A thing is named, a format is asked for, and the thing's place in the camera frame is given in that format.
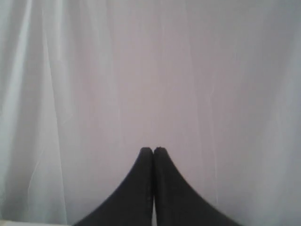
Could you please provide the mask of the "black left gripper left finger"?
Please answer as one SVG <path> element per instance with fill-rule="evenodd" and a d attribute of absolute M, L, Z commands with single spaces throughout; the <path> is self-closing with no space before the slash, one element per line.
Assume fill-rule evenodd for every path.
<path fill-rule="evenodd" d="M 76 226 L 151 226 L 153 152 L 143 147 L 118 188 Z"/>

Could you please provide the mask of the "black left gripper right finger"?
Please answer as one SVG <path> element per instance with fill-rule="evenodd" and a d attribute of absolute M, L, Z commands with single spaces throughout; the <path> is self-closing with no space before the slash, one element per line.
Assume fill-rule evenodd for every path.
<path fill-rule="evenodd" d="M 238 226 L 204 200 L 183 178 L 167 150 L 153 153 L 154 199 L 158 226 Z"/>

